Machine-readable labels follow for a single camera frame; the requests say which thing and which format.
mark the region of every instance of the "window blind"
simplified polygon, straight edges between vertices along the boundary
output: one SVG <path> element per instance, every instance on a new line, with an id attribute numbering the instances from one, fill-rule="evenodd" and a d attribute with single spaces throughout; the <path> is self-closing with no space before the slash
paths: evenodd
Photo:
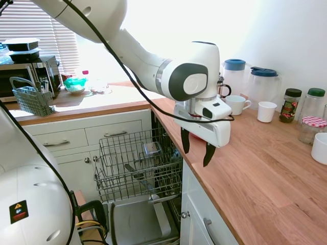
<path id="1" fill-rule="evenodd" d="M 0 42 L 19 37 L 40 39 L 40 54 L 55 55 L 60 72 L 73 73 L 79 66 L 76 34 L 30 0 L 14 1 L 0 17 Z"/>

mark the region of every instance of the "white cup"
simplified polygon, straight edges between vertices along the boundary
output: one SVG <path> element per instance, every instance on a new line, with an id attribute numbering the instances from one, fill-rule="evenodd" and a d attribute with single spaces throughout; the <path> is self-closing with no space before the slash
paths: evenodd
<path id="1" fill-rule="evenodd" d="M 229 95 L 226 97 L 225 102 L 231 107 L 231 114 L 234 116 L 241 115 L 243 110 L 251 106 L 251 101 L 247 101 L 239 95 Z"/>
<path id="2" fill-rule="evenodd" d="M 327 133 L 316 134 L 311 156 L 317 162 L 327 165 Z"/>
<path id="3" fill-rule="evenodd" d="M 258 107 L 258 120 L 263 123 L 270 123 L 277 105 L 273 102 L 261 101 Z"/>

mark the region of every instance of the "spice jar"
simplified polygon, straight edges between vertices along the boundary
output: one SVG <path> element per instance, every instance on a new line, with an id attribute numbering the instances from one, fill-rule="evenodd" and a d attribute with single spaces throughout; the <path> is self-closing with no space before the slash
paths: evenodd
<path id="1" fill-rule="evenodd" d="M 296 88 L 288 88 L 284 95 L 284 104 L 279 115 L 279 121 L 290 123 L 294 120 L 298 102 L 301 99 L 302 91 Z"/>
<path id="2" fill-rule="evenodd" d="M 299 140 L 305 144 L 313 144 L 317 133 L 324 131 L 327 121 L 316 116 L 305 116 L 302 119 Z"/>

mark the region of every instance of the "dishwasher rack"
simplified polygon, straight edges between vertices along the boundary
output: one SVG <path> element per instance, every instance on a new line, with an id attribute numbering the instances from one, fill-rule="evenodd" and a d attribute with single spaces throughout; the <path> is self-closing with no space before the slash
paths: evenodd
<path id="1" fill-rule="evenodd" d="M 100 140 L 94 180 L 103 202 L 181 194 L 182 157 L 164 128 Z"/>

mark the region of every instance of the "kitchen counter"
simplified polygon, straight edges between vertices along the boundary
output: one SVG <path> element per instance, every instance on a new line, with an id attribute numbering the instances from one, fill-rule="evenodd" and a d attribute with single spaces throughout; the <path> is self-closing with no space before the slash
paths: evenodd
<path id="1" fill-rule="evenodd" d="M 47 117 L 21 111 L 17 103 L 5 105 L 22 126 L 150 108 L 150 104 L 131 82 L 112 83 L 110 88 L 112 93 L 109 94 L 93 95 L 86 90 L 80 96 L 73 96 L 62 88 L 53 102 L 56 113 Z M 163 98 L 156 93 L 146 90 L 144 92 L 151 100 Z"/>
<path id="2" fill-rule="evenodd" d="M 173 101 L 156 104 L 173 113 Z M 153 111 L 239 244 L 327 244 L 327 166 L 298 141 L 295 122 L 279 122 L 276 113 L 265 124 L 245 110 L 231 122 L 229 144 L 204 168 L 205 142 L 190 136 L 185 154 L 180 126 Z"/>

